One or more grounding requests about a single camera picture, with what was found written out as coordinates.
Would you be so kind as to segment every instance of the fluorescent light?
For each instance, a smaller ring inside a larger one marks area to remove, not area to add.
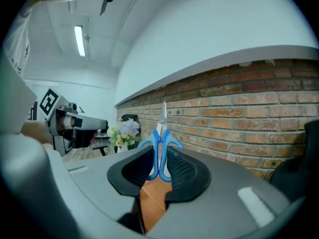
[[[85,57],[84,44],[83,44],[83,30],[82,26],[74,27],[76,43],[81,57]]]

